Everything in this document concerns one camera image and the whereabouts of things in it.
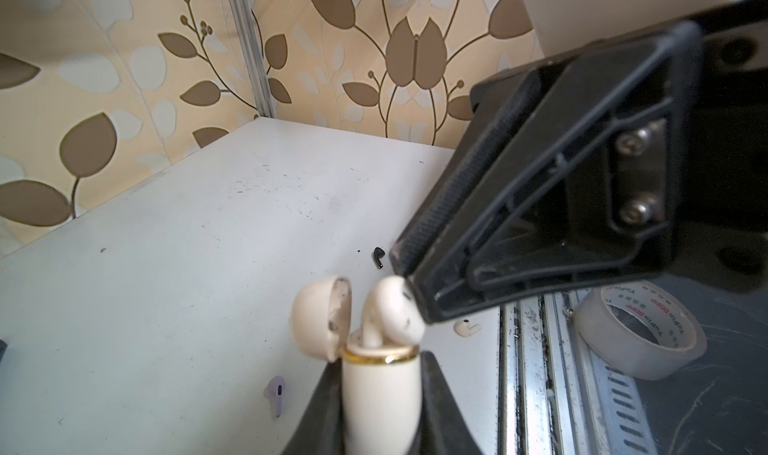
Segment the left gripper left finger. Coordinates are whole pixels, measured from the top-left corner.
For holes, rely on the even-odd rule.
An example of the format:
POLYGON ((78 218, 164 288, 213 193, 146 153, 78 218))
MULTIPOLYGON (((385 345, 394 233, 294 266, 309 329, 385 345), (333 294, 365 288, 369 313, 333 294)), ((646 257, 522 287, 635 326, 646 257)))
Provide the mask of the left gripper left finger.
POLYGON ((342 455, 342 362, 326 365, 283 455, 342 455))

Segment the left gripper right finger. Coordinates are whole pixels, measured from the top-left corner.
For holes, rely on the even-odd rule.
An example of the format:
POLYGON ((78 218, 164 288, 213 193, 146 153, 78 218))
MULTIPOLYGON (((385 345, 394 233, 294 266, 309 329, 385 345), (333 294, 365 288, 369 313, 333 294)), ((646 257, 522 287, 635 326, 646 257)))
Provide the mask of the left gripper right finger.
POLYGON ((413 453, 481 454, 435 355, 420 355, 423 401, 413 453))

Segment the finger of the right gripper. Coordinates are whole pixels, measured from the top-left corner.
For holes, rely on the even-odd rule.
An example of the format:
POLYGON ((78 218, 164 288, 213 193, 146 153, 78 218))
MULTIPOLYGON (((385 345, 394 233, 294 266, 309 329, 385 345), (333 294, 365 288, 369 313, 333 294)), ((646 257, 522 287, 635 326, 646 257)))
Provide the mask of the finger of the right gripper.
POLYGON ((654 277, 702 66, 691 21, 499 73, 390 253, 425 321, 654 277))

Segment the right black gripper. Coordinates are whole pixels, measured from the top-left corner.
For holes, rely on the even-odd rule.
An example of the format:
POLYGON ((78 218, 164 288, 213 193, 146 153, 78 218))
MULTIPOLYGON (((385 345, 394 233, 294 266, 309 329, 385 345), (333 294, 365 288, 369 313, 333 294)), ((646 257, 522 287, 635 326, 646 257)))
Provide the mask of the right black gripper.
POLYGON ((767 0, 692 16, 705 32, 670 273, 731 293, 767 284, 767 0))

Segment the cream earbud charging case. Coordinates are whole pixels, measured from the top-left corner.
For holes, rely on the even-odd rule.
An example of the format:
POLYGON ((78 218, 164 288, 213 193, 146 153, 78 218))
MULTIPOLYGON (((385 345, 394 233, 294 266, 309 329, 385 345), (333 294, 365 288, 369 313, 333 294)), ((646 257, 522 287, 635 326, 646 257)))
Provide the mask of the cream earbud charging case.
POLYGON ((294 343, 304 355, 342 362, 344 449, 348 454, 405 454, 419 428, 421 360, 416 346, 361 344, 352 323, 348 278, 330 276, 303 287, 290 316, 294 343))

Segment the cream earbud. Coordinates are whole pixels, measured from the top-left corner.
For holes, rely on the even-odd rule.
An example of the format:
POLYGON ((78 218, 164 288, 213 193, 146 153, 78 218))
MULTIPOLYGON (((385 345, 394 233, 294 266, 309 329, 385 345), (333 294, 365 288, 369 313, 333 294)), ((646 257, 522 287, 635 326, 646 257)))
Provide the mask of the cream earbud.
POLYGON ((474 323, 469 319, 461 319, 454 323, 453 329, 458 336, 469 338, 481 330, 481 325, 474 323))
POLYGON ((414 296, 400 276, 381 279, 369 293, 362 311, 361 344, 367 349, 385 345, 416 346, 426 324, 414 296))

